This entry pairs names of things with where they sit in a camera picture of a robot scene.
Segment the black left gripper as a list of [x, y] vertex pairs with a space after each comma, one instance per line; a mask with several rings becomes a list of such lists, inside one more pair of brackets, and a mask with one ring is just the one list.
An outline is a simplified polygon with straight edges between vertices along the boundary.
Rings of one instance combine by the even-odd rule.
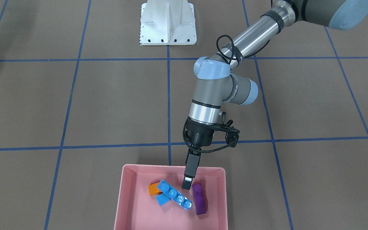
[[201, 153], [194, 150], [201, 150], [202, 147], [210, 146], [217, 126], [215, 124], [203, 124], [186, 119], [184, 124], [184, 141], [189, 146], [182, 189], [190, 190], [193, 179], [200, 163]]

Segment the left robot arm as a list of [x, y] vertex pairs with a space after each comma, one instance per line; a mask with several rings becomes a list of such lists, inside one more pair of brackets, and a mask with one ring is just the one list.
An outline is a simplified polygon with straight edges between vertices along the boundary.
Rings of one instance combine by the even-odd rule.
[[233, 148], [238, 143], [240, 131], [232, 121], [218, 119], [225, 118], [223, 103], [249, 105], [257, 99], [257, 84], [233, 72], [245, 59], [256, 55], [275, 35], [298, 21], [349, 30], [367, 15], [368, 0], [275, 0], [269, 11], [236, 38], [225, 35], [229, 43], [217, 43], [215, 55], [200, 57], [193, 67], [196, 87], [182, 131], [188, 147], [182, 188], [190, 190], [204, 153], [202, 148], [212, 144], [216, 131], [226, 134], [226, 144], [216, 150]]

